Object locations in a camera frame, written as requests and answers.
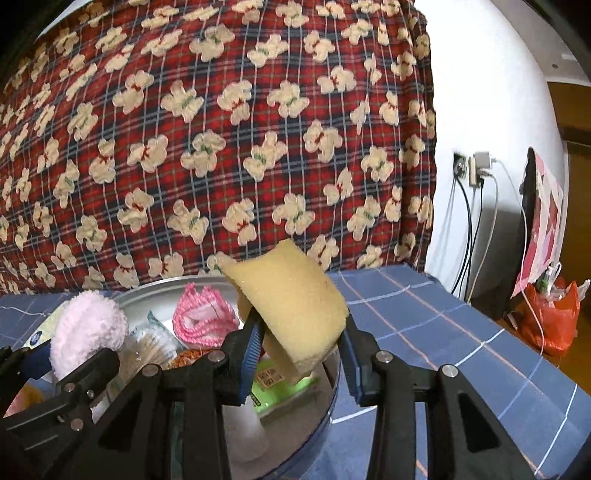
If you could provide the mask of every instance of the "metal bolt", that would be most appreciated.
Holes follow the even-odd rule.
[[[82,419],[74,419],[70,423],[70,428],[75,432],[79,432],[84,427],[84,421]]]
[[[145,377],[153,377],[158,373],[158,365],[149,364],[143,367],[142,374]]]
[[[450,378],[457,377],[458,373],[460,372],[455,365],[443,365],[441,371],[443,375]]]
[[[394,355],[386,350],[380,350],[378,353],[375,354],[375,358],[378,362],[382,362],[383,364],[388,364],[392,360],[394,360]]]
[[[226,354],[221,350],[214,350],[207,355],[207,359],[214,364],[221,362],[224,358],[226,358]]]

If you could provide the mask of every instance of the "checkered tablecloth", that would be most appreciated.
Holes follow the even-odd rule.
[[[357,325],[411,365],[455,364],[501,419],[538,478],[561,475],[591,432],[591,398],[508,332],[410,267],[332,274]],[[0,346],[22,345],[70,295],[0,298]],[[426,479],[424,409],[417,406],[417,476]],[[375,411],[344,378],[328,443],[307,480],[365,478]]]

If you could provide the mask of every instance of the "sponge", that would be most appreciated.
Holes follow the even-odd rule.
[[[252,260],[221,266],[239,291],[238,310],[265,321],[263,347],[291,384],[308,376],[345,329],[347,304],[330,278],[291,240]]]

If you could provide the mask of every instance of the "rolled pink cloth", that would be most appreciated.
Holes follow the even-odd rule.
[[[119,350],[128,334],[127,318],[113,300],[84,291],[64,308],[51,338],[50,360],[58,380],[101,348]]]
[[[187,285],[173,314],[174,334],[189,348],[219,348],[238,326],[232,306],[209,286],[198,293]]]

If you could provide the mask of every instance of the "green package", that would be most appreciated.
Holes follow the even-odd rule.
[[[312,372],[309,377],[290,385],[277,371],[273,360],[261,360],[256,367],[255,381],[252,383],[251,398],[255,411],[265,417],[283,407],[293,407],[296,400],[310,397],[312,385],[318,384],[318,378]]]

